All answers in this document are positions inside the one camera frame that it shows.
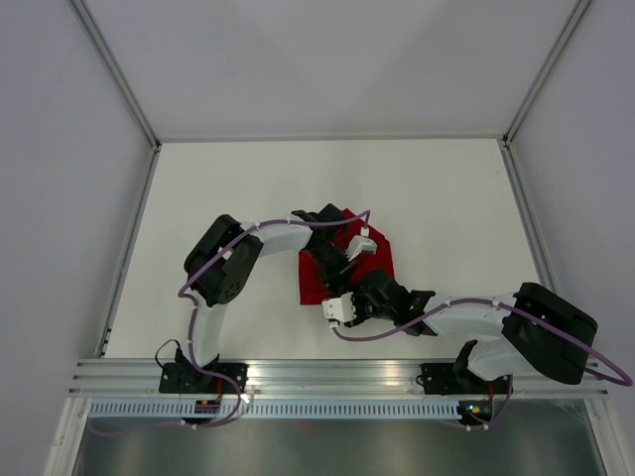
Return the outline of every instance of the red cloth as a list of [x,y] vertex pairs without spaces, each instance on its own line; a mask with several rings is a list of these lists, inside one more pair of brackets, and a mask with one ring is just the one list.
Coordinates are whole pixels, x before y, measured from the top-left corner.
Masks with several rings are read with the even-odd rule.
[[[355,216],[348,208],[344,210],[346,218]],[[348,248],[348,243],[355,235],[359,234],[362,227],[362,220],[346,225],[333,241],[338,250]],[[370,227],[369,238],[377,243],[377,252],[374,255],[361,254],[355,259],[356,267],[351,282],[357,283],[371,270],[380,268],[392,278],[395,277],[393,269],[393,255],[390,251],[390,242],[372,226]],[[332,298],[332,294],[319,278],[319,266],[306,251],[299,254],[299,283],[300,283],[300,304],[315,305],[321,304],[325,299]]]

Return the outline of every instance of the white wall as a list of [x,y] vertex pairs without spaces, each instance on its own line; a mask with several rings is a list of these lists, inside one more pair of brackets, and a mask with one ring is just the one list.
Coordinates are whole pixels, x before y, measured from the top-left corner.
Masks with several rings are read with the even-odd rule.
[[86,0],[157,134],[502,134],[573,0]]
[[40,474],[150,149],[58,1],[0,14],[0,472]]
[[[635,374],[635,2],[595,2],[515,149],[561,289]],[[611,387],[635,448],[635,391]]]

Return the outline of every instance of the black bracket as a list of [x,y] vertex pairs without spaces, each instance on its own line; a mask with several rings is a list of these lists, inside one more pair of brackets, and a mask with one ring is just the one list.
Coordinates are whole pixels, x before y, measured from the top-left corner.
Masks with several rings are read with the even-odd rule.
[[472,379],[469,385],[465,381],[459,382],[453,371],[451,362],[435,362],[421,365],[421,375],[417,382],[424,388],[426,395],[483,395],[489,396],[489,385],[493,386],[496,395],[506,395],[509,389],[509,380],[499,377],[492,382]]
[[[243,233],[240,223],[229,215],[220,215],[194,246],[186,258],[184,268],[191,278],[220,248],[227,246]],[[260,256],[262,242],[249,235],[238,243],[229,258],[220,258],[191,285],[204,299],[207,306],[227,304],[238,296]]]
[[[202,367],[204,370],[218,372],[233,379],[240,392],[245,391],[247,385],[247,369],[242,363],[219,362],[218,358]],[[229,382],[220,379],[222,393],[236,395],[236,390]],[[215,378],[201,374],[185,357],[181,349],[177,350],[175,362],[164,364],[159,384],[160,394],[216,394],[218,383]]]

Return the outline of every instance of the metal frame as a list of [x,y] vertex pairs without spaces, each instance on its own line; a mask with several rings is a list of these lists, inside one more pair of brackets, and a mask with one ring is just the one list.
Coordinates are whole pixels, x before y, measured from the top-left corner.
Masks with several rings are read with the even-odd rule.
[[[422,360],[247,360],[245,393],[255,399],[294,400],[470,400],[478,395],[425,395],[415,379]],[[173,398],[159,394],[161,369],[153,359],[84,359],[77,363],[70,397]],[[187,395],[213,399],[215,395]],[[584,376],[577,386],[532,372],[514,376],[514,399],[603,399],[603,382]]]
[[95,22],[90,9],[85,4],[83,0],[66,0],[70,9],[75,14],[77,21],[83,27],[88,39],[94,46],[97,55],[103,61],[103,64],[106,66],[106,70],[108,74],[114,81],[114,84],[117,86],[124,102],[128,106],[130,113],[132,114],[133,119],[137,122],[141,130],[143,131],[144,136],[146,136],[146,140],[150,143],[150,146],[156,151],[161,143],[157,138],[157,135],[154,133],[148,118],[146,117],[139,101],[135,97],[126,76],[124,75],[121,67],[119,67],[119,63],[115,59],[114,54],[108,47],[106,40],[99,30],[97,23]]
[[160,154],[161,146],[159,146],[152,154],[152,158],[148,163],[143,185],[141,186],[135,201],[136,206],[134,213],[131,216],[126,232],[126,242],[121,250],[121,255],[118,260],[119,265],[117,267],[117,274],[115,275],[110,288],[110,293],[108,294],[108,305],[102,317],[103,323],[101,328],[103,330],[93,352],[94,356],[103,357],[105,355],[106,346],[108,345],[108,339],[110,337],[110,330],[112,328],[112,322],[115,318],[119,300],[121,299],[121,293],[123,292],[123,286],[126,282],[128,267],[130,266],[132,253],[135,249],[137,235],[139,234],[139,228],[141,227],[141,220],[143,219],[143,213],[146,209],[146,203],[148,202],[148,196],[150,195],[150,187],[152,186],[152,180],[155,176],[155,170],[157,169],[157,162],[159,161]]
[[507,128],[505,134],[503,134],[503,141],[506,145],[511,144],[518,134],[527,114],[529,114],[529,111],[532,109],[536,99],[547,84],[551,74],[556,69],[556,66],[563,56],[563,52],[567,48],[567,45],[570,43],[573,35],[577,31],[577,28],[584,19],[593,2],[594,0],[577,0],[575,2],[575,5],[571,9],[571,12],[567,17],[563,28],[558,34],[556,41],[547,53],[547,57],[543,61],[538,74],[536,74],[536,77],[532,81],[527,94],[525,94],[525,97],[523,98],[518,111],[514,115],[511,124]]
[[[134,243],[139,231],[141,218],[148,198],[154,170],[160,153],[161,142],[154,134],[139,102],[137,101],[121,68],[109,49],[103,35],[99,31],[92,14],[84,0],[67,0],[77,16],[81,26],[85,29],[89,39],[95,46],[98,55],[119,88],[124,101],[132,115],[141,127],[146,139],[151,144],[154,155],[149,164],[137,210],[128,231],[128,239],[122,250],[119,273],[113,283],[109,306],[106,309],[104,331],[97,345],[97,354],[102,355],[107,343],[107,336],[119,298],[125,282],[126,272],[134,249]],[[532,258],[536,266],[541,283],[557,290],[558,284],[552,271],[548,252],[540,233],[535,214],[531,207],[526,188],[523,184],[522,173],[516,157],[513,154],[513,140],[523,125],[525,118],[531,111],[540,92],[546,85],[571,38],[579,27],[593,0],[577,0],[561,32],[551,47],[531,87],[523,98],[513,120],[505,134],[498,138],[501,156],[507,170],[508,179],[514,193],[521,221],[525,229]],[[403,138],[458,138],[458,136],[407,136]],[[284,138],[254,138],[254,140],[306,140],[306,139],[387,139],[381,136],[355,137],[284,137]],[[229,138],[227,141],[238,141]],[[306,401],[319,399],[321,402],[377,402],[383,403],[412,403],[425,402],[439,397],[426,396],[422,388],[415,383],[419,374],[419,365],[423,361],[383,360],[383,361],[250,361],[249,381],[246,388],[247,395],[257,401],[272,402],[286,399],[286,401]],[[137,399],[148,402],[166,402],[174,396],[162,396],[158,393],[160,369],[152,359],[86,359],[80,360],[75,369],[74,378],[69,389],[69,399],[62,415],[61,424],[50,455],[45,474],[70,474],[76,457],[86,417],[91,409],[94,398],[111,398],[115,400]],[[619,421],[608,400],[603,382],[592,377],[585,377],[579,386],[564,386],[546,379],[539,374],[520,375],[514,381],[515,400],[535,399],[584,399],[592,431],[595,435],[599,452],[604,462],[607,474],[633,474],[632,460],[628,445],[621,431]],[[188,396],[210,397],[207,395]],[[447,396],[442,398],[446,402],[465,400],[478,396]]]

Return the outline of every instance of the white tabletop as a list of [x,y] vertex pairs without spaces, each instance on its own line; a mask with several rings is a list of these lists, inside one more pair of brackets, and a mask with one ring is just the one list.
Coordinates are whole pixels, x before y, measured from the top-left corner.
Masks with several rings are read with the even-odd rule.
[[[493,139],[166,144],[106,357],[152,357],[169,338],[185,342],[183,263],[218,215],[264,221],[329,202],[372,210],[371,223],[391,242],[395,278],[408,289],[497,295],[537,280]],[[390,328],[373,320],[343,332]],[[287,253],[256,264],[227,311],[220,345],[228,359],[416,359],[455,357],[465,340],[341,341],[320,306],[299,305],[298,258]]]

